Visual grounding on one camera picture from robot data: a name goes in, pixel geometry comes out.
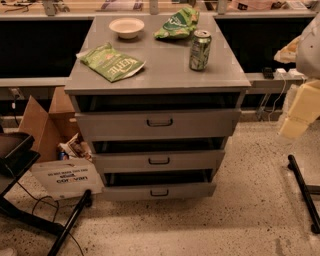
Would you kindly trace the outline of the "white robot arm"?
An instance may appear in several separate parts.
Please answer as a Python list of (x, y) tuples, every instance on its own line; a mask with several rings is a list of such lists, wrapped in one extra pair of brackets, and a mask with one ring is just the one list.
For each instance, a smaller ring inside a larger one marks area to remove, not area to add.
[(295, 62), (297, 71), (307, 77), (297, 88), (279, 130), (281, 136), (296, 139), (320, 117), (320, 13), (300, 36), (278, 50), (274, 59)]

